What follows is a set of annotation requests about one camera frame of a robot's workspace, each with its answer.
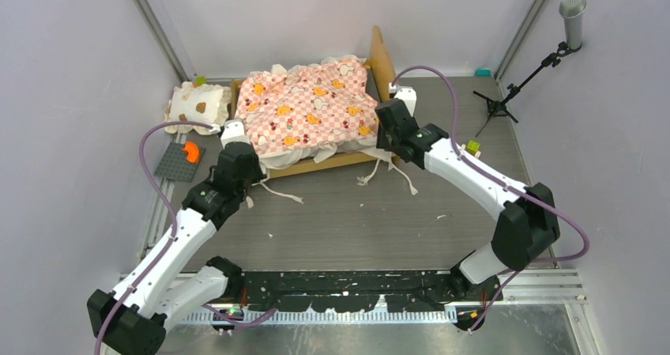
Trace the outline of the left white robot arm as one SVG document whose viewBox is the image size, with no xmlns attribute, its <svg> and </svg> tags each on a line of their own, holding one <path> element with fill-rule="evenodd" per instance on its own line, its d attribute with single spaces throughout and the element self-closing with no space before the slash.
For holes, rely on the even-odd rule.
<svg viewBox="0 0 670 355">
<path fill-rule="evenodd" d="M 239 210 L 250 186 L 261 177 L 252 145 L 224 146 L 209 178 L 191 188 L 156 247 L 110 292 L 97 289 L 89 297 L 96 353 L 106 345 L 120 354 L 155 354 L 168 332 L 203 304 L 216 298 L 231 303 L 241 296 L 240 268 L 220 256 L 188 280 L 172 283 L 194 253 Z"/>
</svg>

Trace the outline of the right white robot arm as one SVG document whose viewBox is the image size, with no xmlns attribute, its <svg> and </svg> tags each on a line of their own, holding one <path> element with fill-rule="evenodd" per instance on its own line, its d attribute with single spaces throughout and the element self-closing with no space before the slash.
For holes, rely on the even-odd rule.
<svg viewBox="0 0 670 355">
<path fill-rule="evenodd" d="M 452 267 L 455 296 L 471 300 L 487 279 L 504 270 L 523 270 L 560 237 L 548 187 L 509 179 L 458 148 L 443 129 L 419 127 L 403 100 L 387 100 L 375 113 L 379 147 L 452 183 L 496 220 L 491 241 Z"/>
</svg>

